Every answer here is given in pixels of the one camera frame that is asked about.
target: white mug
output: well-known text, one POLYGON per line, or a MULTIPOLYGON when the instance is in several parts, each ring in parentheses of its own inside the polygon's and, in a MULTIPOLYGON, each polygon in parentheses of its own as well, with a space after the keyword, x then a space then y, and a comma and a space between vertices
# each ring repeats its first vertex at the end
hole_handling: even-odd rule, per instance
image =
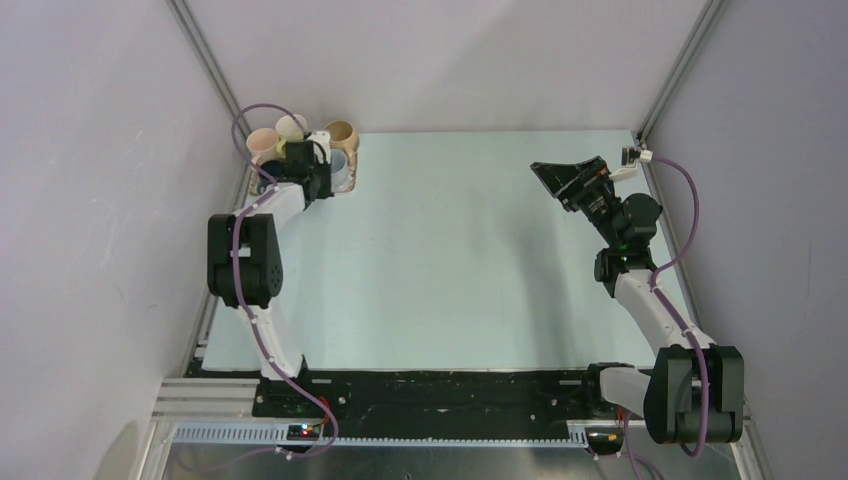
POLYGON ((268 160, 278 158, 275 147, 279 139, 280 136, 273 128, 260 128, 247 136, 245 145, 250 150, 251 155, 259 157, 257 165, 261 165, 268 160))
MULTIPOLYGON (((301 125, 303 125, 303 130, 309 129, 303 115, 295 113, 294 117, 297 118, 297 121, 300 122, 301 125)), ((280 138, 288 140, 303 140, 303 130, 297 126, 297 122, 294 121, 291 115, 283 115, 279 120, 277 120, 277 124, 274 125, 274 128, 277 130, 277 134, 280 135, 280 138)))
POLYGON ((333 192, 344 192, 348 187, 350 168, 347 154, 342 150, 330 150, 330 184, 333 192))

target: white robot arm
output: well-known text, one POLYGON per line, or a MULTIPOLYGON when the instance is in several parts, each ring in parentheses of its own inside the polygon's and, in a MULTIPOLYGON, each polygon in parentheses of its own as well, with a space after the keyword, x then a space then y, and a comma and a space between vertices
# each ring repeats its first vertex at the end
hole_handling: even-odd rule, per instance
POLYGON ((633 316, 656 355, 650 374, 624 364, 590 365, 584 384, 597 390, 594 397, 644 418, 657 443, 736 441, 743 421, 742 356, 735 347, 716 345, 652 280, 657 267, 649 242, 662 207, 644 193, 624 200, 615 194, 613 181, 632 176, 639 161, 650 159, 650 152, 628 147, 613 173, 601 157, 531 165, 551 196, 565 210, 583 212, 609 245, 595 259, 595 280, 633 316))

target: black bracket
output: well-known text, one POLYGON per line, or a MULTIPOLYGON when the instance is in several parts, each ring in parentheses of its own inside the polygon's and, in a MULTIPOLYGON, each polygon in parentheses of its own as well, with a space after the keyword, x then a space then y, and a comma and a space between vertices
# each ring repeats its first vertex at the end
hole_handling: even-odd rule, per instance
MULTIPOLYGON (((221 297, 225 305, 233 308, 238 307, 231 256, 235 221, 235 215, 212 215, 206 237, 206 284, 212 295, 221 297)), ((240 256, 238 260, 245 302, 268 308, 268 302, 283 287, 283 262, 274 216, 246 217, 241 223, 239 243, 239 247, 250 248, 250 256, 240 256)))
MULTIPOLYGON (((703 350, 710 378, 707 442, 742 437, 744 362, 736 347, 703 350)), ((645 424, 657 443, 694 443, 701 425, 701 392, 692 386, 698 363, 693 350, 678 345, 657 353, 645 394, 645 424)))

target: tan mug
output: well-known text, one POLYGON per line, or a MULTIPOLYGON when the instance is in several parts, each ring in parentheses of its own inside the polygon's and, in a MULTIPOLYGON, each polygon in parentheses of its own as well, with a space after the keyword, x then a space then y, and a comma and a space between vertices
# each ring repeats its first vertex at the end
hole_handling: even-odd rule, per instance
POLYGON ((330 132, 330 148, 342 150, 348 157, 355 155, 359 149, 359 132, 344 120, 330 122, 324 127, 330 132))

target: mug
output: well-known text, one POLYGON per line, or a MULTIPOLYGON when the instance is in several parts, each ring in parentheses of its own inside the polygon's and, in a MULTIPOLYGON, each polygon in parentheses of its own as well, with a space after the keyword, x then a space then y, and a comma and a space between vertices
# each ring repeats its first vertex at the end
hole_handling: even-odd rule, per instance
POLYGON ((348 157, 356 154, 359 149, 359 132, 344 120, 330 122, 324 127, 330 132, 330 148, 344 150, 348 157))
MULTIPOLYGON (((303 118, 303 115, 294 114, 295 118, 303 125, 303 130, 309 130, 309 126, 306 125, 306 119, 303 118)), ((277 120, 277 124, 274 125, 274 129, 277 130, 277 134, 280 135, 282 139, 289 140, 303 140, 303 131, 300 127, 297 126, 297 123, 292 119, 291 115, 284 115, 277 120)))
POLYGON ((334 193, 344 192, 348 187, 347 154, 335 148, 330 150, 330 184, 334 193))
POLYGON ((256 164, 262 165, 268 160, 277 158, 276 146, 279 139, 280 136, 273 128, 260 128, 247 136, 245 145, 251 155, 259 157, 256 164))

